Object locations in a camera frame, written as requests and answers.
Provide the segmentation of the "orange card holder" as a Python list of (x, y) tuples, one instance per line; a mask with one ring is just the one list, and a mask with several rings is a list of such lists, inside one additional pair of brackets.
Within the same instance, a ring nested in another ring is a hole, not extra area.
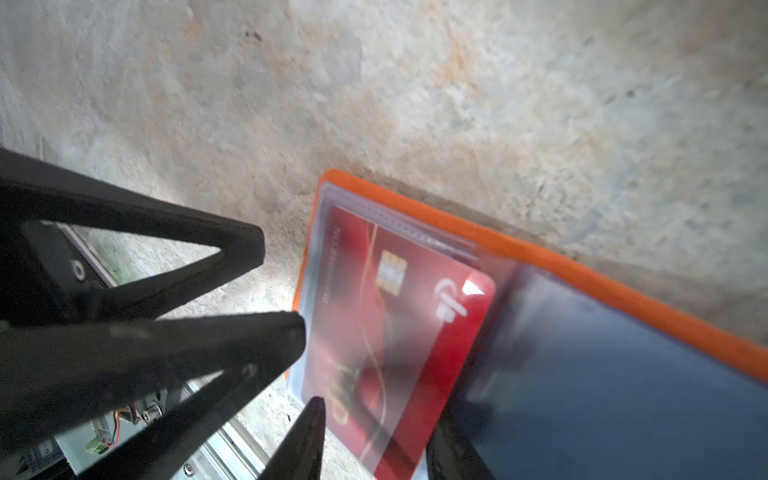
[(763, 347), (340, 170), (326, 172), (316, 191), (294, 299), (303, 318), (311, 252), (332, 206), (495, 282), (440, 415), (452, 416), (495, 479), (766, 477)]

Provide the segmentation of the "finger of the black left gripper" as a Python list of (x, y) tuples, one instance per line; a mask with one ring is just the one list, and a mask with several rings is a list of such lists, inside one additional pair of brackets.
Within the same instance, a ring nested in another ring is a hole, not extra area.
[[(68, 234), (157, 247), (151, 273), (117, 272), (97, 285), (90, 254)], [(1, 315), (18, 327), (88, 324), (162, 315), (262, 265), (255, 226), (140, 195), (1, 151)]]
[(1, 335), (1, 453), (9, 456), (161, 389), (207, 386), (89, 479), (169, 479), (303, 353), (294, 312), (10, 329)]

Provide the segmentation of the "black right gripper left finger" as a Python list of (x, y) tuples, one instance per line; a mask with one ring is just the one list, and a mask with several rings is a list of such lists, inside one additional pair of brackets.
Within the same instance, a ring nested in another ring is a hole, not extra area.
[(325, 401), (315, 396), (305, 405), (258, 479), (319, 479), (325, 433)]

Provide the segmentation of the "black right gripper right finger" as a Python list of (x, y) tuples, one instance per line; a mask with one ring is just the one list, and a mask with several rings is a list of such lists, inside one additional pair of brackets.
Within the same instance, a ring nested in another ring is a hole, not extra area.
[(426, 464), (429, 480), (495, 479), (449, 413), (443, 413), (435, 426), (426, 447)]

